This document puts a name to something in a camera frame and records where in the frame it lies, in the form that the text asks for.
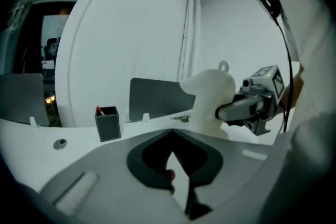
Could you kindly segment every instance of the wall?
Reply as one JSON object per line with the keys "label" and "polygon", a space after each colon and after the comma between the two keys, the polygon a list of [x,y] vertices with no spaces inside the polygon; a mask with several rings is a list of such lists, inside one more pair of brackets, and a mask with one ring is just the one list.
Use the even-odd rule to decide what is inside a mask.
{"label": "wall", "polygon": [[[278,65],[285,84],[289,83],[282,35],[255,0],[201,0],[201,5],[202,45],[195,72],[217,68],[221,60],[226,60],[238,91],[243,79],[260,67]],[[292,66],[295,74],[299,64],[293,62]],[[281,122],[282,115],[268,122],[271,133],[260,136],[259,140],[272,144]],[[249,132],[245,127],[232,128]]]}
{"label": "wall", "polygon": [[[90,0],[77,29],[71,25],[75,39],[70,44],[62,37],[57,56],[63,126],[95,126],[97,105],[117,106],[125,121],[133,77],[176,81],[186,5],[187,0]],[[60,61],[62,46],[72,46],[67,73],[58,72],[67,64],[65,56]]]}

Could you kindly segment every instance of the cable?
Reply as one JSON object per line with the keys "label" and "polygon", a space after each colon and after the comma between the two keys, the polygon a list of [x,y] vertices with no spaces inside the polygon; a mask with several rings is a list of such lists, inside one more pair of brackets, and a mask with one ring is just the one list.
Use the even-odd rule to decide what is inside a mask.
{"label": "cable", "polygon": [[278,132],[278,134],[277,135],[279,135],[280,134],[280,132],[281,132],[281,129],[282,129],[282,127],[283,127],[283,124],[284,124],[284,122],[285,122],[285,117],[286,117],[286,109],[285,109],[285,106],[284,106],[284,104],[280,101],[280,106],[282,107],[282,112],[283,112],[283,114],[284,114],[284,117],[283,117],[283,119],[282,119],[282,124],[281,124],[281,127],[280,127],[280,129],[279,129],[279,132]]}
{"label": "cable", "polygon": [[276,21],[277,26],[279,27],[283,40],[285,42],[286,45],[286,49],[287,49],[287,55],[288,55],[288,61],[289,61],[289,77],[290,77],[290,82],[289,82],[289,94],[288,94],[288,103],[287,103],[287,107],[286,107],[286,116],[285,116],[285,122],[284,122],[284,127],[283,127],[283,132],[286,132],[287,130],[287,123],[288,123],[288,117],[289,117],[289,112],[290,109],[292,107],[292,101],[293,101],[293,70],[292,70],[292,62],[290,59],[290,54],[289,54],[289,50],[288,50],[288,46],[287,46],[287,42],[285,39],[285,35],[284,32],[282,31],[280,25],[278,24],[278,22]]}

